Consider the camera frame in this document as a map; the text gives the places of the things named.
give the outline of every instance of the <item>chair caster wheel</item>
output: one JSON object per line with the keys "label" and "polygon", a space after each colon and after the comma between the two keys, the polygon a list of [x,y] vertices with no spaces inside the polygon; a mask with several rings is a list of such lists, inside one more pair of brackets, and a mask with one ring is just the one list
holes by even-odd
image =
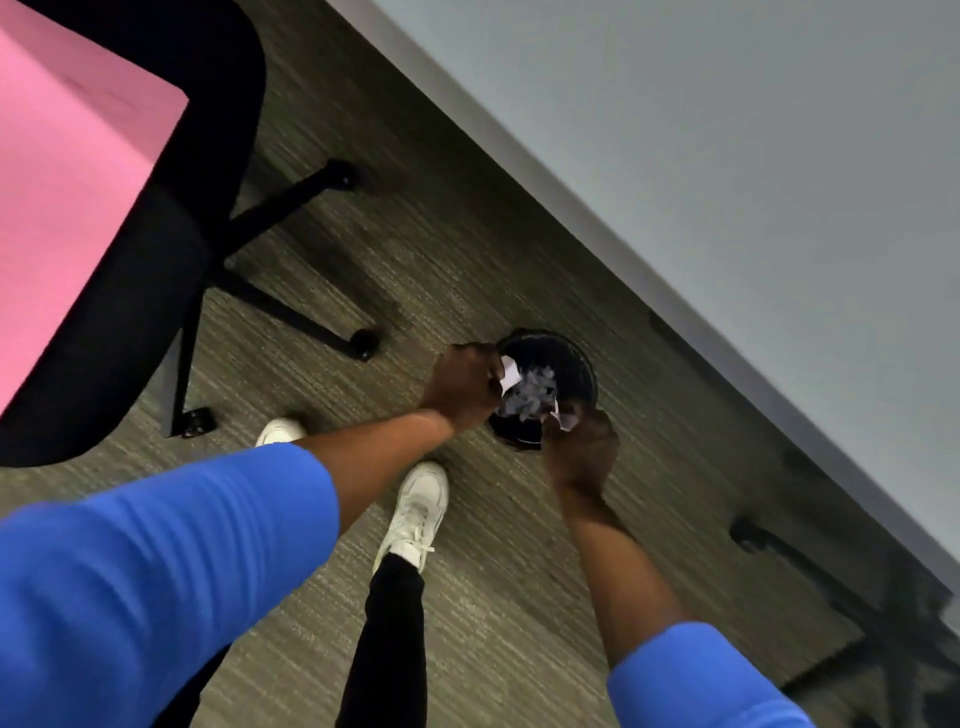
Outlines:
{"label": "chair caster wheel", "polygon": [[359,361],[370,361],[370,358],[380,348],[380,337],[375,331],[361,328],[350,336],[350,348]]}
{"label": "chair caster wheel", "polygon": [[360,170],[342,159],[329,159],[324,171],[330,176],[330,189],[349,192],[360,183]]}
{"label": "chair caster wheel", "polygon": [[730,527],[732,541],[747,553],[759,553],[767,547],[767,532],[750,519],[740,518]]}
{"label": "chair caster wheel", "polygon": [[189,412],[184,412],[182,417],[180,437],[184,440],[206,435],[207,432],[213,432],[217,428],[217,421],[213,418],[213,412],[209,407],[191,409]]}

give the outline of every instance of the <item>paper scrap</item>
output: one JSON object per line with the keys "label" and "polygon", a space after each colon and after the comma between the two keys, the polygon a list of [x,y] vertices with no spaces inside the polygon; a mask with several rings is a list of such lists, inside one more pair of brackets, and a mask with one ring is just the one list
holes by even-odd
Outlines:
{"label": "paper scrap", "polygon": [[565,414],[560,411],[560,403],[556,400],[553,402],[553,412],[550,413],[557,422],[560,423],[560,429],[564,432],[569,432],[571,429],[577,426],[580,422],[580,418],[574,414]]}
{"label": "paper scrap", "polygon": [[501,356],[500,359],[503,361],[503,378],[500,379],[500,386],[503,387],[503,393],[506,394],[508,389],[520,383],[523,375],[510,356]]}

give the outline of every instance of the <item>black pants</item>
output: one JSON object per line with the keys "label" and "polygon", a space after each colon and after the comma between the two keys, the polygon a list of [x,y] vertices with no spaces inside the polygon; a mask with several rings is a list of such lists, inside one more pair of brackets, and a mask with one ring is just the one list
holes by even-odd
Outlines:
{"label": "black pants", "polygon": [[[423,579],[416,567],[388,554],[370,583],[367,623],[353,654],[337,728],[422,728],[426,725]],[[223,662],[219,652],[183,687],[154,723],[185,728],[200,693]]]}

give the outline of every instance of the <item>chair base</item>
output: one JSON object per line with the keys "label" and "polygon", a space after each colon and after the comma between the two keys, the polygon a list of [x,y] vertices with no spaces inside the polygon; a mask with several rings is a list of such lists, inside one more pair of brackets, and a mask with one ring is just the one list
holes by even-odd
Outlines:
{"label": "chair base", "polygon": [[[324,190],[346,192],[354,189],[360,181],[360,173],[355,166],[341,159],[331,159],[322,170],[231,220],[218,240],[217,247],[226,255],[231,255]],[[229,293],[233,298],[356,361],[369,361],[380,347],[380,337],[375,331],[361,328],[349,339],[344,339],[286,303],[261,291],[248,280],[224,268],[222,264],[209,272],[206,285]],[[161,430],[164,437],[189,439],[206,435],[217,428],[209,408],[183,411],[203,297],[204,291],[201,291],[190,304],[180,333],[160,365],[163,375]]]}
{"label": "chair base", "polygon": [[[891,558],[886,595],[880,609],[876,609],[796,548],[750,519],[740,518],[734,522],[730,537],[748,553],[773,551],[786,559],[813,582],[834,610],[863,630],[860,640],[783,685],[781,689],[787,697],[801,700],[836,680],[880,667],[886,677],[889,726],[906,728],[916,712],[918,665],[936,667],[960,677],[960,665],[937,647],[942,638],[941,628],[922,609],[917,567],[899,552]],[[879,723],[860,715],[851,726],[879,728]]]}

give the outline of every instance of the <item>shoelace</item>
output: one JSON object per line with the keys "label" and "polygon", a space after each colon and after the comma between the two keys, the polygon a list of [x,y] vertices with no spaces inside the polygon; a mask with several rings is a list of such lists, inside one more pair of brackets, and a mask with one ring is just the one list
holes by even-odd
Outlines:
{"label": "shoelace", "polygon": [[423,526],[429,515],[426,508],[418,503],[410,503],[398,514],[401,526],[396,530],[396,540],[409,544],[420,554],[433,551],[432,546],[423,545]]}

